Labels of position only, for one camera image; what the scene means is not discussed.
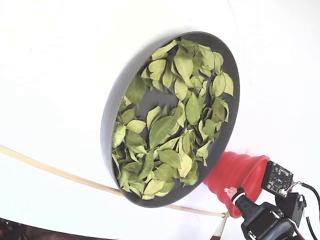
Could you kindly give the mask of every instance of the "curry leaf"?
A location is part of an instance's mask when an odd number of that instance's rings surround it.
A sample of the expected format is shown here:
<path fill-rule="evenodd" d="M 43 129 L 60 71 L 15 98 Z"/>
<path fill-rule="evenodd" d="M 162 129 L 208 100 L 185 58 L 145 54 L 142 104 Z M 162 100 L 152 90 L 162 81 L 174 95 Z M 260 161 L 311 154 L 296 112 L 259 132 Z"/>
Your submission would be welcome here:
<path fill-rule="evenodd" d="M 141 133 L 142 130 L 146 127 L 146 123 L 140 120 L 131 120 L 126 127 L 131 131 L 136 132 L 137 134 Z"/>
<path fill-rule="evenodd" d="M 152 54 L 152 56 L 151 56 L 152 60 L 158 60 L 158 59 L 162 58 L 175 45 L 177 45 L 177 41 L 173 40 L 169 44 L 167 44 L 163 47 L 160 47 L 157 51 L 154 52 L 154 54 Z"/>
<path fill-rule="evenodd" d="M 199 103 L 196 95 L 192 92 L 185 106 L 186 119 L 191 125 L 194 125 L 199 120 L 201 112 L 202 112 L 202 106 Z"/>
<path fill-rule="evenodd" d="M 189 81 L 194 67 L 192 59 L 176 55 L 174 56 L 173 61 L 178 73 L 181 75 L 183 80 L 185 82 Z"/>
<path fill-rule="evenodd" d="M 126 136 L 126 127 L 122 123 L 116 121 L 113 130 L 112 147 L 118 147 Z"/>
<path fill-rule="evenodd" d="M 153 124 L 149 133 L 151 149 L 157 146 L 170 133 L 176 122 L 175 117 L 165 116 Z"/>
<path fill-rule="evenodd" d="M 171 167 L 176 169 L 181 168 L 179 154 L 176 153 L 176 151 L 167 149 L 167 150 L 159 150 L 158 153 L 159 153 L 159 159 L 162 163 L 168 164 Z"/>
<path fill-rule="evenodd" d="M 223 72 L 222 74 L 223 74 L 224 80 L 225 80 L 224 92 L 226 94 L 230 94 L 231 96 L 233 96 L 234 95 L 234 81 L 227 73 Z"/>
<path fill-rule="evenodd" d="M 143 79 L 136 74 L 128 86 L 125 96 L 134 104 L 139 105 L 146 91 L 147 85 Z"/>
<path fill-rule="evenodd" d="M 162 189 L 164 184 L 165 184 L 165 181 L 151 179 L 151 181 L 146 186 L 143 194 L 144 195 L 154 195 Z"/>
<path fill-rule="evenodd" d="M 166 67 L 166 60 L 165 59 L 159 59 L 151 62 L 149 64 L 149 71 L 151 72 L 150 78 L 155 81 L 160 80 L 160 76 L 164 72 Z"/>

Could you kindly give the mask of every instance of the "cable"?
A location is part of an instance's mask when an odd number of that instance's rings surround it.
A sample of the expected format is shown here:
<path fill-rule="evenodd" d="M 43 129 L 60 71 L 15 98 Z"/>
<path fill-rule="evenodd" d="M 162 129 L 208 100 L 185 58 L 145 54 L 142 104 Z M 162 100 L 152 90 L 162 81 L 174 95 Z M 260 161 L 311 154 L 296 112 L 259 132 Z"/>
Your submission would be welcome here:
<path fill-rule="evenodd" d="M 316 235 L 315 235 L 315 233 L 314 233 L 314 230 L 313 230 L 312 227 L 311 227 L 310 219 L 309 219 L 308 216 L 306 217 L 306 223 L 308 224 L 308 228 L 309 228 L 309 230 L 310 230 L 310 233 L 311 233 L 313 239 L 314 239 L 314 240 L 318 240 L 317 237 L 316 237 Z"/>
<path fill-rule="evenodd" d="M 319 221 L 320 221 L 320 196 L 319 196 L 317 190 L 315 190 L 312 186 L 310 186 L 310 185 L 308 185 L 308 184 L 306 184 L 306 183 L 304 183 L 304 182 L 303 182 L 301 185 L 302 185 L 304 188 L 307 188 L 307 189 L 311 190 L 311 191 L 315 194 L 316 199 L 317 199 L 317 201 L 318 201 L 318 206 L 319 206 Z M 307 223 L 307 225 L 308 225 L 309 231 L 310 231 L 313 239 L 314 239 L 314 240 L 318 240 L 317 237 L 316 237 L 316 235 L 315 235 L 315 233 L 314 233 L 314 230 L 312 229 L 309 216 L 306 217 L 306 223 Z"/>
<path fill-rule="evenodd" d="M 291 224 L 293 225 L 293 228 L 294 228 L 295 233 L 296 233 L 298 236 L 300 236 L 300 238 L 302 238 L 303 240 L 306 240 L 306 239 L 301 235 L 301 233 L 299 232 L 299 229 L 298 229 L 297 224 L 296 224 L 294 221 L 292 221 L 290 218 L 288 218 L 288 219 L 289 219 L 289 221 L 291 222 Z"/>
<path fill-rule="evenodd" d="M 320 196 L 319 196 L 318 192 L 312 186 L 310 186 L 304 182 L 301 185 L 302 185 L 302 187 L 305 187 L 305 188 L 311 190 L 314 193 L 314 195 L 316 196 L 316 199 L 318 200 L 318 206 L 319 206 L 319 222 L 320 222 Z"/>

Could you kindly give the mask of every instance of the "dried leaf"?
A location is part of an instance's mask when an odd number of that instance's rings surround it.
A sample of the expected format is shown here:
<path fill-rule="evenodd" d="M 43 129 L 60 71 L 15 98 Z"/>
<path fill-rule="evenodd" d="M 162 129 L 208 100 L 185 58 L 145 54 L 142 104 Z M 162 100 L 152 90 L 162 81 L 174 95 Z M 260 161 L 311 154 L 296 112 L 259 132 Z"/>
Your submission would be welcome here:
<path fill-rule="evenodd" d="M 157 51 L 154 52 L 154 54 L 152 54 L 152 56 L 151 56 L 152 60 L 158 60 L 158 59 L 162 58 L 175 45 L 177 45 L 177 41 L 173 40 L 169 44 L 167 44 L 163 47 L 160 47 Z"/>
<path fill-rule="evenodd" d="M 193 71 L 194 64 L 192 59 L 183 56 L 174 56 L 174 64 L 178 73 L 181 75 L 182 79 L 186 82 L 190 80 L 191 73 Z"/>
<path fill-rule="evenodd" d="M 224 92 L 226 94 L 230 94 L 231 96 L 233 96 L 234 95 L 234 81 L 227 73 L 223 72 L 222 74 L 223 74 L 224 80 L 225 80 Z"/>
<path fill-rule="evenodd" d="M 113 129 L 112 147 L 118 147 L 126 136 L 126 127 L 116 121 Z"/>
<path fill-rule="evenodd" d="M 213 69 L 213 71 L 216 73 L 216 74 L 218 74 L 218 75 L 220 75 L 221 74 L 221 66 L 222 66 L 222 64 L 224 64 L 224 58 L 221 56 L 221 54 L 220 53 L 218 53 L 218 52 L 213 52 L 214 53 L 214 55 L 215 55 L 215 58 L 214 58 L 214 69 Z"/>
<path fill-rule="evenodd" d="M 154 198 L 155 198 L 155 195 L 143 195 L 142 196 L 143 200 L 150 200 L 150 199 L 154 199 Z"/>
<path fill-rule="evenodd" d="M 179 154 L 176 153 L 174 150 L 172 149 L 158 150 L 158 153 L 159 153 L 159 159 L 162 163 L 168 164 L 171 167 L 176 169 L 181 168 Z"/>
<path fill-rule="evenodd" d="M 164 75 L 162 77 L 162 83 L 166 86 L 166 88 L 170 88 L 174 80 L 176 79 L 176 76 L 171 71 L 171 62 L 167 61 L 165 66 Z"/>
<path fill-rule="evenodd" d="M 180 78 L 177 78 L 174 83 L 174 93 L 176 94 L 177 98 L 182 101 L 185 99 L 188 93 L 188 86 L 184 81 Z"/>
<path fill-rule="evenodd" d="M 218 118 L 219 121 L 225 121 L 225 106 L 223 105 L 223 101 L 221 97 L 216 97 L 212 104 L 213 114 Z"/>
<path fill-rule="evenodd" d="M 155 60 L 149 64 L 148 69 L 151 72 L 150 78 L 152 80 L 155 80 L 155 81 L 160 80 L 160 76 L 162 75 L 162 73 L 165 70 L 166 62 L 167 61 L 165 59 L 159 59 L 159 60 Z"/>
<path fill-rule="evenodd" d="M 131 120 L 135 117 L 135 109 L 131 108 L 121 115 L 121 119 L 123 121 L 123 125 L 127 125 Z"/>
<path fill-rule="evenodd" d="M 203 132 L 209 136 L 211 141 L 215 140 L 215 130 L 217 126 L 217 122 L 212 121 L 211 119 L 205 120 L 205 125 L 203 127 Z"/>
<path fill-rule="evenodd" d="M 161 181 L 169 181 L 173 179 L 173 172 L 172 168 L 169 166 L 169 164 L 162 163 L 155 171 L 154 176 L 156 179 Z"/>
<path fill-rule="evenodd" d="M 226 81 L 223 74 L 215 76 L 212 84 L 212 93 L 215 97 L 219 97 L 225 90 Z"/>
<path fill-rule="evenodd" d="M 162 189 L 164 184 L 165 184 L 165 181 L 151 179 L 151 181 L 146 186 L 143 194 L 144 195 L 154 195 Z"/>
<path fill-rule="evenodd" d="M 199 103 L 196 95 L 192 92 L 185 106 L 186 119 L 191 125 L 194 125 L 199 120 L 201 112 L 202 112 L 202 106 Z"/>
<path fill-rule="evenodd" d="M 140 120 L 131 120 L 126 127 L 131 131 L 136 132 L 137 134 L 141 133 L 142 130 L 146 127 L 146 123 Z"/>
<path fill-rule="evenodd" d="M 143 79 L 136 74 L 128 86 L 125 96 L 135 105 L 139 105 L 146 91 L 147 85 Z"/>
<path fill-rule="evenodd" d="M 150 131 L 151 123 L 162 112 L 161 107 L 156 106 L 154 109 L 150 110 L 146 116 L 146 126 Z"/>
<path fill-rule="evenodd" d="M 189 173 L 192 166 L 192 159 L 187 154 L 181 156 L 181 169 L 178 169 L 179 175 L 182 178 L 185 178 Z"/>

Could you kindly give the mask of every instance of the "green leaf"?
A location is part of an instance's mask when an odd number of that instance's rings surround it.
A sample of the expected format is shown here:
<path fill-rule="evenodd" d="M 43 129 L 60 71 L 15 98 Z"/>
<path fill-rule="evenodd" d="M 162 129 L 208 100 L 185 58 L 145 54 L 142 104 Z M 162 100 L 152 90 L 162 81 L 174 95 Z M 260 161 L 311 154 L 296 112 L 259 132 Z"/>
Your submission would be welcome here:
<path fill-rule="evenodd" d="M 156 106 L 154 109 L 150 110 L 146 116 L 146 126 L 148 130 L 150 131 L 151 123 L 155 119 L 156 116 L 158 116 L 162 112 L 162 108 L 159 106 Z"/>
<path fill-rule="evenodd" d="M 216 130 L 217 122 L 212 121 L 211 119 L 205 120 L 205 125 L 203 127 L 203 132 L 209 136 L 211 141 L 215 140 L 215 130 Z"/>
<path fill-rule="evenodd" d="M 227 73 L 223 72 L 222 74 L 223 74 L 224 80 L 225 80 L 224 92 L 226 94 L 230 94 L 231 96 L 233 96 L 234 95 L 234 81 Z"/>
<path fill-rule="evenodd" d="M 199 74 L 199 68 L 202 65 L 202 54 L 200 50 L 197 50 L 194 57 L 192 58 L 193 62 L 193 69 L 192 69 L 192 75 L 197 76 Z"/>
<path fill-rule="evenodd" d="M 141 182 L 131 182 L 130 185 L 136 188 L 142 194 L 144 192 L 146 184 Z"/>
<path fill-rule="evenodd" d="M 229 120 L 229 107 L 228 107 L 228 103 L 226 103 L 225 101 L 222 102 L 222 105 L 224 106 L 225 110 L 226 110 L 226 116 L 224 121 L 228 122 Z"/>
<path fill-rule="evenodd" d="M 196 42 L 184 38 L 181 38 L 181 41 L 178 41 L 178 44 L 183 46 L 188 52 L 194 52 L 197 48 Z"/>
<path fill-rule="evenodd" d="M 149 68 L 149 71 L 151 72 L 150 78 L 152 80 L 156 80 L 156 81 L 160 80 L 160 76 L 162 75 L 162 73 L 165 70 L 166 62 L 167 62 L 167 60 L 165 60 L 165 59 L 159 59 L 159 60 L 155 60 L 149 64 L 148 68 Z"/>
<path fill-rule="evenodd" d="M 133 120 L 135 117 L 135 109 L 131 108 L 121 115 L 121 119 L 123 121 L 124 125 L 127 125 L 131 120 Z"/>
<path fill-rule="evenodd" d="M 176 55 L 174 56 L 173 61 L 183 80 L 185 82 L 189 81 L 194 67 L 192 59 Z"/>
<path fill-rule="evenodd" d="M 223 74 L 215 76 L 212 84 L 212 93 L 215 97 L 219 97 L 225 90 L 226 81 Z"/>
<path fill-rule="evenodd" d="M 176 97 L 182 101 L 185 99 L 187 93 L 188 93 L 188 86 L 184 81 L 182 81 L 180 78 L 177 78 L 174 83 L 174 93 L 176 94 Z"/>
<path fill-rule="evenodd" d="M 128 86 L 125 96 L 135 105 L 139 105 L 146 91 L 146 83 L 136 74 Z"/>
<path fill-rule="evenodd" d="M 216 58 L 215 54 L 212 51 L 206 50 L 206 49 L 204 49 L 202 47 L 199 48 L 199 50 L 201 51 L 202 56 L 203 56 L 203 58 L 202 58 L 202 66 L 203 66 L 203 68 L 205 68 L 205 69 L 207 69 L 209 71 L 214 69 L 214 67 L 215 67 L 215 58 Z"/>
<path fill-rule="evenodd" d="M 200 147 L 197 151 L 196 151 L 196 156 L 197 157 L 201 157 L 203 158 L 204 156 L 208 155 L 208 146 L 211 143 L 211 140 L 208 140 L 207 143 L 205 145 L 203 145 L 202 147 Z"/>
<path fill-rule="evenodd" d="M 127 192 L 130 192 L 128 180 L 125 181 L 122 189 L 125 190 L 125 191 L 127 191 Z"/>
<path fill-rule="evenodd" d="M 136 189 L 134 186 L 129 186 L 129 190 L 130 191 L 132 191 L 132 192 L 134 192 L 135 194 L 137 194 L 138 196 L 139 196 L 139 198 L 141 198 L 142 197 L 142 195 L 141 195 L 141 193 L 139 192 L 139 190 L 138 189 Z"/>
<path fill-rule="evenodd" d="M 141 77 L 143 79 L 149 79 L 150 78 L 150 72 L 148 70 L 148 66 L 145 67 L 145 69 L 143 70 L 143 72 L 141 73 Z"/>
<path fill-rule="evenodd" d="M 160 165 L 162 164 L 162 162 L 160 162 L 160 161 L 155 161 L 153 164 L 154 164 L 154 167 L 155 167 L 155 168 L 158 168 L 158 167 L 160 167 Z"/>
<path fill-rule="evenodd" d="M 173 138 L 169 141 L 167 141 L 166 143 L 162 144 L 160 147 L 159 147 L 159 150 L 166 150 L 166 149 L 171 149 L 173 150 L 177 141 L 179 139 L 179 136 L 176 137 L 176 138 Z"/>
<path fill-rule="evenodd" d="M 185 178 L 192 167 L 192 159 L 187 154 L 181 156 L 181 169 L 178 169 L 179 175 Z"/>
<path fill-rule="evenodd" d="M 145 147 L 143 145 L 140 146 L 131 146 L 130 149 L 134 151 L 136 154 L 147 154 Z"/>
<path fill-rule="evenodd" d="M 118 147 L 126 136 L 126 127 L 116 121 L 113 129 L 112 147 Z"/>
<path fill-rule="evenodd" d="M 202 112 L 202 106 L 199 103 L 196 95 L 192 92 L 185 106 L 186 119 L 191 125 L 194 125 L 199 120 L 201 112 Z"/>
<path fill-rule="evenodd" d="M 162 163 L 156 170 L 154 170 L 154 176 L 156 177 L 156 179 L 165 181 L 165 182 L 172 180 L 173 179 L 172 168 L 168 164 Z"/>
<path fill-rule="evenodd" d="M 221 54 L 220 53 L 218 53 L 218 52 L 213 52 L 214 53 L 214 55 L 215 55 L 215 59 L 214 59 L 214 69 L 213 69 L 213 71 L 216 73 L 216 74 L 218 74 L 218 75 L 220 75 L 221 74 L 221 66 L 222 66 L 222 64 L 224 64 L 224 58 L 221 56 Z"/>
<path fill-rule="evenodd" d="M 147 177 L 153 168 L 154 168 L 154 151 L 151 151 L 145 156 L 142 171 L 139 174 L 138 179 L 142 180 L 145 177 Z"/>
<path fill-rule="evenodd" d="M 199 68 L 200 72 L 203 73 L 204 75 L 208 76 L 209 78 L 212 75 L 212 72 L 210 70 L 207 70 L 205 68 L 203 68 L 202 66 Z"/>
<path fill-rule="evenodd" d="M 154 198 L 155 198 L 155 195 L 143 195 L 142 196 L 143 200 L 150 200 L 150 199 L 154 199 Z"/>
<path fill-rule="evenodd" d="M 189 52 L 187 49 L 180 45 L 175 55 L 192 59 L 192 57 L 194 56 L 194 52 Z"/>
<path fill-rule="evenodd" d="M 151 181 L 146 186 L 143 194 L 144 195 L 154 195 L 162 189 L 164 184 L 165 184 L 165 181 L 151 179 Z"/>
<path fill-rule="evenodd" d="M 133 161 L 135 162 L 139 162 L 138 159 L 136 158 L 136 155 L 135 153 L 129 148 L 129 154 L 130 154 L 130 157 Z"/>
<path fill-rule="evenodd" d="M 145 140 L 138 133 L 131 130 L 127 131 L 127 135 L 124 138 L 124 143 L 128 146 L 128 148 L 147 145 Z"/>
<path fill-rule="evenodd" d="M 163 196 L 167 195 L 168 193 L 169 193 L 168 191 L 166 191 L 166 192 L 161 192 L 161 191 L 159 191 L 159 192 L 157 192 L 157 193 L 155 194 L 155 196 L 157 196 L 157 197 L 163 197 Z"/>
<path fill-rule="evenodd" d="M 206 141 L 208 139 L 208 135 L 205 134 L 205 132 L 203 131 L 203 128 L 204 128 L 204 123 L 203 121 L 199 121 L 199 125 L 198 125 L 198 128 L 199 128 L 199 132 L 201 134 L 201 137 L 203 139 L 203 141 Z"/>
<path fill-rule="evenodd" d="M 120 172 L 120 166 L 119 166 L 119 162 L 118 162 L 117 156 L 114 155 L 113 153 L 111 154 L 111 156 L 112 156 L 112 159 L 113 159 L 116 167 L 118 168 L 118 174 L 117 174 L 117 176 L 116 176 L 116 179 L 119 179 L 120 176 L 121 176 L 121 172 Z"/>
<path fill-rule="evenodd" d="M 158 60 L 162 58 L 170 49 L 172 49 L 175 45 L 177 45 L 177 41 L 173 40 L 168 45 L 160 47 L 157 51 L 152 54 L 152 60 Z"/>
<path fill-rule="evenodd" d="M 221 121 L 218 121 L 218 123 L 216 124 L 216 131 L 219 132 L 220 128 L 221 128 L 221 124 L 222 122 Z"/>
<path fill-rule="evenodd" d="M 208 81 L 204 81 L 202 84 L 202 89 L 200 90 L 200 93 L 199 93 L 200 96 L 204 96 L 206 94 L 207 85 L 208 85 Z"/>
<path fill-rule="evenodd" d="M 145 84 L 149 86 L 150 91 L 152 91 L 152 90 L 155 88 L 152 79 L 150 79 L 150 78 L 148 78 L 148 79 L 143 78 L 143 80 L 144 80 Z"/>
<path fill-rule="evenodd" d="M 205 49 L 205 50 L 208 50 L 208 51 L 211 51 L 211 48 L 210 47 L 208 47 L 208 46 L 203 46 L 203 45 L 201 45 L 201 44 L 198 44 L 198 47 L 199 47 L 199 49 Z"/>
<path fill-rule="evenodd" d="M 167 150 L 158 150 L 158 153 L 159 153 L 159 159 L 162 163 L 168 164 L 171 167 L 176 169 L 181 168 L 179 154 L 176 153 L 176 151 L 172 149 L 167 149 Z"/>
<path fill-rule="evenodd" d="M 187 185 L 192 186 L 196 184 L 198 180 L 199 180 L 199 172 L 197 171 L 192 178 L 181 179 L 181 182 L 183 182 L 183 186 L 187 186 Z"/>
<path fill-rule="evenodd" d="M 138 174 L 142 168 L 142 162 L 134 161 L 124 165 L 121 172 L 126 172 L 127 176 Z"/>
<path fill-rule="evenodd" d="M 167 89 L 169 89 L 175 79 L 176 79 L 176 76 L 171 71 L 171 62 L 167 61 L 164 75 L 162 77 L 162 83 L 163 85 L 166 86 Z"/>
<path fill-rule="evenodd" d="M 189 99 L 190 99 L 190 97 L 191 97 L 191 93 L 192 93 L 192 92 L 188 90 L 188 92 L 187 92 L 187 94 L 186 94 L 186 96 L 185 96 L 185 98 L 184 98 L 184 100 L 183 100 L 183 102 L 182 102 L 184 105 L 186 105 L 187 102 L 189 101 Z"/>
<path fill-rule="evenodd" d="M 118 183 L 119 183 L 120 188 L 122 188 L 126 182 L 128 183 L 127 173 L 125 171 L 121 171 L 120 178 L 118 179 Z"/>
<path fill-rule="evenodd" d="M 151 171 L 149 174 L 148 174 L 148 176 L 146 177 L 146 180 L 144 181 L 146 184 L 148 183 L 148 182 L 150 182 L 150 180 L 151 179 L 155 179 L 156 177 L 155 177 L 155 173 L 153 172 L 153 171 Z"/>
<path fill-rule="evenodd" d="M 122 100 L 119 106 L 119 113 L 122 114 L 127 108 L 126 101 Z"/>
<path fill-rule="evenodd" d="M 157 146 L 170 133 L 176 122 L 175 117 L 165 116 L 153 124 L 149 133 L 151 149 Z"/>
<path fill-rule="evenodd" d="M 173 189 L 174 186 L 175 186 L 175 181 L 173 179 L 168 180 L 167 182 L 164 183 L 164 185 L 161 188 L 160 192 L 161 193 L 170 192 L 171 189 Z"/>
<path fill-rule="evenodd" d="M 162 84 L 161 81 L 153 80 L 152 85 L 154 86 L 154 88 L 156 88 L 160 92 L 165 93 L 164 85 Z"/>
<path fill-rule="evenodd" d="M 212 104 L 213 114 L 218 118 L 219 121 L 225 121 L 225 106 L 221 97 L 216 97 Z"/>
<path fill-rule="evenodd" d="M 181 117 L 178 118 L 177 123 L 181 127 L 184 127 L 185 126 L 185 121 L 186 121 L 185 105 L 182 102 L 179 101 L 178 107 L 180 107 L 182 109 L 182 115 L 181 115 Z"/>
<path fill-rule="evenodd" d="M 139 134 L 146 127 L 146 123 L 140 120 L 131 120 L 126 126 L 131 131 L 134 131 L 137 134 Z"/>

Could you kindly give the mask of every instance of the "black cable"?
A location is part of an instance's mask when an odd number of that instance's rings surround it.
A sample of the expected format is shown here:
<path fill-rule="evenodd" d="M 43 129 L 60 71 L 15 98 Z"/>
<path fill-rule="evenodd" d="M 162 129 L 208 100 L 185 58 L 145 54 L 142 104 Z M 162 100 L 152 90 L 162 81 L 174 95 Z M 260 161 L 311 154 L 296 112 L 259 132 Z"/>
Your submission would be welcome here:
<path fill-rule="evenodd" d="M 311 226 L 311 223 L 310 223 L 310 218 L 308 216 L 306 217 L 306 223 L 308 224 L 308 228 L 310 230 L 310 233 L 311 233 L 313 239 L 314 240 L 318 240 L 316 235 L 315 235 L 315 233 L 314 233 L 314 230 L 312 229 L 312 226 Z"/>
<path fill-rule="evenodd" d="M 320 196 L 319 196 L 317 190 L 315 190 L 312 186 L 310 186 L 310 185 L 308 185 L 308 184 L 306 184 L 306 183 L 304 183 L 304 182 L 303 182 L 301 185 L 302 185 L 303 187 L 311 190 L 311 191 L 314 193 L 314 195 L 316 196 L 316 199 L 317 199 L 317 201 L 318 201 L 318 206 L 319 206 L 319 222 L 320 222 Z M 318 239 L 316 238 L 316 235 L 315 235 L 315 233 L 314 233 L 314 230 L 313 230 L 312 227 L 311 227 L 310 218 L 309 218 L 308 216 L 306 217 L 306 223 L 308 224 L 308 228 L 309 228 L 309 231 L 310 231 L 313 239 L 314 239 L 314 240 L 318 240 Z"/>

